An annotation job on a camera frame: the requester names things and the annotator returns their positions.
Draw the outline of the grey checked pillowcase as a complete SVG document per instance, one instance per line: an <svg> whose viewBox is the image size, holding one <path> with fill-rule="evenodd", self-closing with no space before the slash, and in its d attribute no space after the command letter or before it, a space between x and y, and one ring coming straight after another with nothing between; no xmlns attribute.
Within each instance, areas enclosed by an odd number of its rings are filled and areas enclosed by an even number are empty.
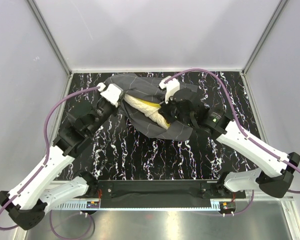
<svg viewBox="0 0 300 240"><path fill-rule="evenodd" d="M161 78L140 77L134 73L122 73L108 77L104 84L107 86L115 84L131 97L152 104L159 104L165 99L166 94L165 91L160 90L158 87L161 81ZM125 100L121 102L119 112L129 119L135 129L148 138L186 141L193 132L191 127L179 121L175 121L165 128L161 127Z"/></svg>

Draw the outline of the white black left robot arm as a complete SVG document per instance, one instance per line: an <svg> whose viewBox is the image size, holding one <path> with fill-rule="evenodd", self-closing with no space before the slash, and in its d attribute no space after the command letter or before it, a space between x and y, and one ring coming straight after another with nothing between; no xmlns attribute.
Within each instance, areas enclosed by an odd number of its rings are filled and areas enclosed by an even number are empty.
<svg viewBox="0 0 300 240"><path fill-rule="evenodd" d="M40 163L15 188L0 191L0 205L18 227L30 230L54 207L75 197L93 198L98 193L98 181L86 171L52 190L47 186L92 144L97 130L117 112L120 101L120 97L101 96L96 104L87 101L73 108Z"/></svg>

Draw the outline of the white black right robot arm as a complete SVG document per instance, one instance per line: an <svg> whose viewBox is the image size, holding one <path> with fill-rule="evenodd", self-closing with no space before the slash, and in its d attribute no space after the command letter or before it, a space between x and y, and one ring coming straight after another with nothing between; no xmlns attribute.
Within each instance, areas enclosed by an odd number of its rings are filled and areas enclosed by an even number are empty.
<svg viewBox="0 0 300 240"><path fill-rule="evenodd" d="M234 118L218 108L206 108L196 92L189 88L167 90L159 110L170 124L179 122L192 128L204 140L224 144L257 165L245 172L224 172L217 192L229 198L243 190L261 190L274 198L283 198L294 179L300 155L271 147L249 133Z"/></svg>

